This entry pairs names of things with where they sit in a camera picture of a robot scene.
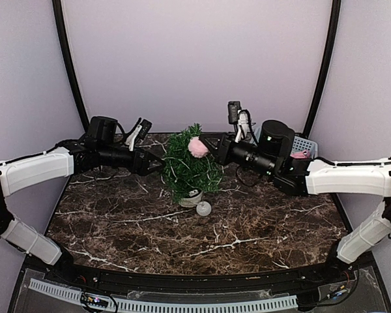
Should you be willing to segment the pink pompom ornament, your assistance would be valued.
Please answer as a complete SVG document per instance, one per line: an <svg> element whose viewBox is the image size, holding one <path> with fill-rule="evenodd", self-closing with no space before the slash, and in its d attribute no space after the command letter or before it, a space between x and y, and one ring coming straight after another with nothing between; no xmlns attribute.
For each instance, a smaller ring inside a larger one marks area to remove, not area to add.
<svg viewBox="0 0 391 313"><path fill-rule="evenodd" d="M198 136L190 139L188 144L190 154L195 158L203 158L209 154L208 148L203 144Z"/></svg>

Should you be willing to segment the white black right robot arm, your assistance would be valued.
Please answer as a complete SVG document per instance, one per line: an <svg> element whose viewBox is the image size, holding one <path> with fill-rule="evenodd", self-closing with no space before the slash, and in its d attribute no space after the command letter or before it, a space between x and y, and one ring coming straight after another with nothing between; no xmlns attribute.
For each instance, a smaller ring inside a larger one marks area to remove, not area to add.
<svg viewBox="0 0 391 313"><path fill-rule="evenodd" d="M346 193L382 197L374 212L332 248L320 278L333 283L345 271L345 264L391 234L391 156L362 162L335 162L325 158L291 156L295 132L280 121L263 122L257 144L238 142L235 137L203 133L199 139L214 160L238 164L270 177L273 185L290 196Z"/></svg>

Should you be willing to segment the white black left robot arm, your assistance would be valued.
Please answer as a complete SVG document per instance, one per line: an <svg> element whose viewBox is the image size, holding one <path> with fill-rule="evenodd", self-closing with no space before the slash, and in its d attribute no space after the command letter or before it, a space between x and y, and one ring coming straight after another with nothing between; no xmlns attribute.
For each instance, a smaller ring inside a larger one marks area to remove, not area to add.
<svg viewBox="0 0 391 313"><path fill-rule="evenodd" d="M138 119L130 132L122 132L122 138L115 140L116 131L122 129L118 120L94 116L77 140L63 140L47 151L0 161L0 239L53 266L54 275L63 283L74 284L79 271L62 259L63 249L13 215L5 199L27 187L102 166L124 168L139 176L161 171L165 162L137 146L151 127L148 120Z"/></svg>

